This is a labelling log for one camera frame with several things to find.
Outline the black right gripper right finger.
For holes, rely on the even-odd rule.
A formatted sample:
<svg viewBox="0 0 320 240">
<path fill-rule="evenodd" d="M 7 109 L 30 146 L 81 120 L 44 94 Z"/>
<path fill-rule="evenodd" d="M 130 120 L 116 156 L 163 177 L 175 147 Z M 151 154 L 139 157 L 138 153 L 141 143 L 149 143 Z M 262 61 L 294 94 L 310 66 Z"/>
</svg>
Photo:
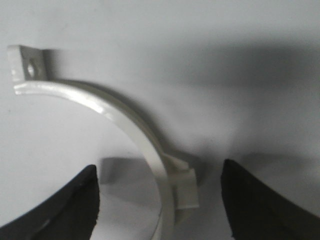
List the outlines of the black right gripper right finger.
<svg viewBox="0 0 320 240">
<path fill-rule="evenodd" d="M 235 240 L 318 240 L 320 218 L 268 187 L 236 161 L 226 159 L 221 196 Z"/>
</svg>

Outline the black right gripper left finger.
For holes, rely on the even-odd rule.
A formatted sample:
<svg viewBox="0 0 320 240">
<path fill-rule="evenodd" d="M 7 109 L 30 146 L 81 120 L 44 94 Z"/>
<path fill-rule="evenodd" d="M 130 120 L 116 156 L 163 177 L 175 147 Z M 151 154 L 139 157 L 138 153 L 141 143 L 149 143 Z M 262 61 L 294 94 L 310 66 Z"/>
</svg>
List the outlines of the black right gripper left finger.
<svg viewBox="0 0 320 240">
<path fill-rule="evenodd" d="M 97 167 L 86 166 L 37 207 L 0 228 L 2 240 L 89 240 L 97 224 Z"/>
</svg>

